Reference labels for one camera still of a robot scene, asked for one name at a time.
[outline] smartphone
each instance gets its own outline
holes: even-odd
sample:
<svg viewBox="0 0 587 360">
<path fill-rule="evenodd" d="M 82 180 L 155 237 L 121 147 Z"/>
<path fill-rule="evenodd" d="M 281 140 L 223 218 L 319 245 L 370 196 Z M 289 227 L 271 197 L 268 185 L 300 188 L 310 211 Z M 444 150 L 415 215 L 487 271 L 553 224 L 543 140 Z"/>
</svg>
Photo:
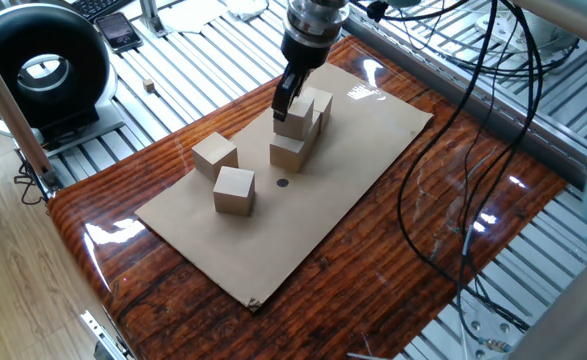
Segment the smartphone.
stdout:
<svg viewBox="0 0 587 360">
<path fill-rule="evenodd" d="M 122 13 L 98 18 L 95 24 L 116 54 L 142 45 L 142 39 Z"/>
</svg>

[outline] wooden cube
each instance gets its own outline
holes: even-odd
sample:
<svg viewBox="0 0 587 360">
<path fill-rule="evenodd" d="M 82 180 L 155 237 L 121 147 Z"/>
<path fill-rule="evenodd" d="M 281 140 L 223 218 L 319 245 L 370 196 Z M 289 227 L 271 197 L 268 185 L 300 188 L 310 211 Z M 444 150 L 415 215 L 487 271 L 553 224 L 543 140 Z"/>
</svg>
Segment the wooden cube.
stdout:
<svg viewBox="0 0 587 360">
<path fill-rule="evenodd" d="M 320 132 L 320 113 L 314 112 L 311 128 L 303 141 L 275 134 L 269 146 L 271 165 L 299 172 L 308 158 Z"/>
<path fill-rule="evenodd" d="M 320 113 L 320 132 L 324 130 L 331 117 L 331 105 L 333 105 L 333 94 L 324 90 L 308 87 L 302 96 L 314 99 L 313 111 Z"/>
<path fill-rule="evenodd" d="M 155 90 L 155 83 L 153 82 L 153 79 L 144 80 L 144 90 L 146 90 L 148 93 L 151 93 Z"/>
<path fill-rule="evenodd" d="M 218 133 L 209 135 L 191 151 L 195 168 L 211 181 L 217 179 L 222 166 L 238 167 L 237 147 Z"/>
<path fill-rule="evenodd" d="M 293 100 L 284 121 L 273 119 L 273 132 L 295 140 L 304 140 L 313 119 L 313 98 L 300 96 Z"/>
<path fill-rule="evenodd" d="M 255 172 L 222 166 L 213 188 L 215 211 L 249 216 L 255 198 Z"/>
</svg>

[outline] black ring light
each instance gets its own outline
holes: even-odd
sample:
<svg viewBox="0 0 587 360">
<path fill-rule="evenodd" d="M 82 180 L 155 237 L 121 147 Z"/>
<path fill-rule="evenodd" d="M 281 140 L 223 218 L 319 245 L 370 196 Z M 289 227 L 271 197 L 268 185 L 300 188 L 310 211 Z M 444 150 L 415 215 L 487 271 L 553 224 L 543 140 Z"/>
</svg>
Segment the black ring light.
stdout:
<svg viewBox="0 0 587 360">
<path fill-rule="evenodd" d="M 22 69 L 45 54 L 60 56 L 51 75 L 35 79 Z M 95 113 L 108 72 L 106 45 L 80 15 L 50 4 L 20 5 L 0 13 L 0 75 L 32 128 Z"/>
</svg>

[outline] cardboard sheet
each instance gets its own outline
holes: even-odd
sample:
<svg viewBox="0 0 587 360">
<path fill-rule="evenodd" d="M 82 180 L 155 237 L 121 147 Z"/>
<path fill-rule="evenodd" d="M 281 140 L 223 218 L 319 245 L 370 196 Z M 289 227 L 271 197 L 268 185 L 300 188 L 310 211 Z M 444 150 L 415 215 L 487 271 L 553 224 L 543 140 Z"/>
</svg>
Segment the cardboard sheet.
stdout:
<svg viewBox="0 0 587 360">
<path fill-rule="evenodd" d="M 219 214 L 196 170 L 136 214 L 211 280 L 260 307 L 420 133 L 431 114 L 326 64 L 306 83 L 333 93 L 331 119 L 299 173 L 269 164 L 268 109 L 232 141 L 255 171 L 250 217 Z M 289 180 L 279 187 L 278 179 Z"/>
</svg>

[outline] glossy wooden table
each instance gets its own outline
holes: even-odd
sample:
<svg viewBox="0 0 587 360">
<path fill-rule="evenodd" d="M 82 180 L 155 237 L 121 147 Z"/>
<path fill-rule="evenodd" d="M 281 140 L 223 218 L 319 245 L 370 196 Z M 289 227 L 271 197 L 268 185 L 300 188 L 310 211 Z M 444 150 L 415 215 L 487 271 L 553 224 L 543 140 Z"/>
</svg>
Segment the glossy wooden table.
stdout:
<svg viewBox="0 0 587 360">
<path fill-rule="evenodd" d="M 392 358 L 453 298 L 454 285 L 420 262 L 400 234 L 396 198 L 409 163 L 454 105 L 352 37 L 329 60 L 435 116 L 257 313 L 133 212 L 193 168 L 190 148 L 199 140 L 213 131 L 230 138 L 266 109 L 275 80 L 51 199 L 62 239 L 139 359 L 345 358 L 368 353 L 362 333 L 374 355 Z M 461 248 L 462 163 L 477 130 L 462 115 L 427 154 L 404 196 L 412 236 L 451 273 Z M 472 171 L 472 183 L 504 146 L 480 137 L 469 167 L 489 160 Z M 495 223 L 477 226 L 484 229 L 472 249 L 477 266 L 491 261 L 564 186 L 518 154 L 483 210 Z"/>
</svg>

